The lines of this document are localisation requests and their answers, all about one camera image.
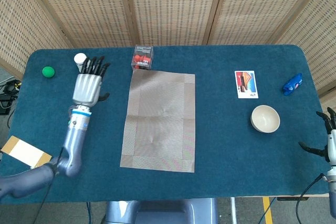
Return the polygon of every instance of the green ball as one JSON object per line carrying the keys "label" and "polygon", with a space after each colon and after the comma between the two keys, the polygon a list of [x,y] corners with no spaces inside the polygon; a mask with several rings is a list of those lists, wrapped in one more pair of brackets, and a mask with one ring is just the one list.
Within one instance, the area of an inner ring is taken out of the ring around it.
{"label": "green ball", "polygon": [[52,67],[44,67],[42,69],[42,74],[44,77],[51,78],[55,75],[55,70]]}

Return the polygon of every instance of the blue toy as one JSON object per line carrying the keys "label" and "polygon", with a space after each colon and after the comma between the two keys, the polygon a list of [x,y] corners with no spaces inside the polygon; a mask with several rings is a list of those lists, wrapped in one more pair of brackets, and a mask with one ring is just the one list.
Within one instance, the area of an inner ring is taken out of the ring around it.
{"label": "blue toy", "polygon": [[283,94],[291,94],[298,86],[302,84],[302,74],[298,73],[283,86]]}

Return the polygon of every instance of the yellow floor line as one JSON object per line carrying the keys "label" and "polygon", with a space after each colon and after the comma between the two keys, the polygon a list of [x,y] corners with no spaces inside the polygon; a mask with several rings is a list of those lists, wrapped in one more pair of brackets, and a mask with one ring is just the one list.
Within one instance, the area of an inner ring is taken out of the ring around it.
{"label": "yellow floor line", "polygon": [[[268,206],[270,204],[269,198],[268,197],[263,197],[262,198],[262,203],[264,204],[264,211],[266,211],[266,209],[268,208]],[[266,222],[266,224],[273,224],[271,208],[269,208],[269,210],[267,211],[267,213],[265,215],[265,222]]]}

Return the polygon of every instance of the robotic arm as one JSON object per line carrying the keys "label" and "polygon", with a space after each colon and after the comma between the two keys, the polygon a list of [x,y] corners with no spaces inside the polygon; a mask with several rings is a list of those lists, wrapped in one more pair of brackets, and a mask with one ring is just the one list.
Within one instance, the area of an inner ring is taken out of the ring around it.
{"label": "robotic arm", "polygon": [[72,96],[76,105],[72,109],[63,144],[63,150],[68,157],[56,157],[49,163],[26,172],[0,177],[0,199],[7,194],[15,198],[32,194],[50,185],[58,174],[74,177],[79,173],[81,151],[91,117],[90,108],[109,96],[109,93],[102,97],[99,96],[102,78],[110,65],[106,63],[101,67],[103,59],[104,57],[101,57],[95,64],[96,58],[93,58],[88,65],[89,58],[87,58],[83,63],[81,73],[77,76]]}
{"label": "robotic arm", "polygon": [[323,179],[327,181],[329,185],[330,214],[336,219],[336,112],[331,108],[328,108],[328,112],[330,118],[324,113],[316,112],[316,114],[324,120],[325,129],[328,134],[327,145],[324,149],[309,148],[303,142],[299,142],[299,144],[306,152],[324,157],[331,165],[331,169]]}

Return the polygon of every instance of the clear plastic box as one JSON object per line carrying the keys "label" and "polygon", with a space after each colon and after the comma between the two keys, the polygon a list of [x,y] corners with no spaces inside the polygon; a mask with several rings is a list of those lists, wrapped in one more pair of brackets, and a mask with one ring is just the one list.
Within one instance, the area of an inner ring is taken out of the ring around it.
{"label": "clear plastic box", "polygon": [[153,47],[136,45],[133,53],[132,68],[150,70],[153,61]]}

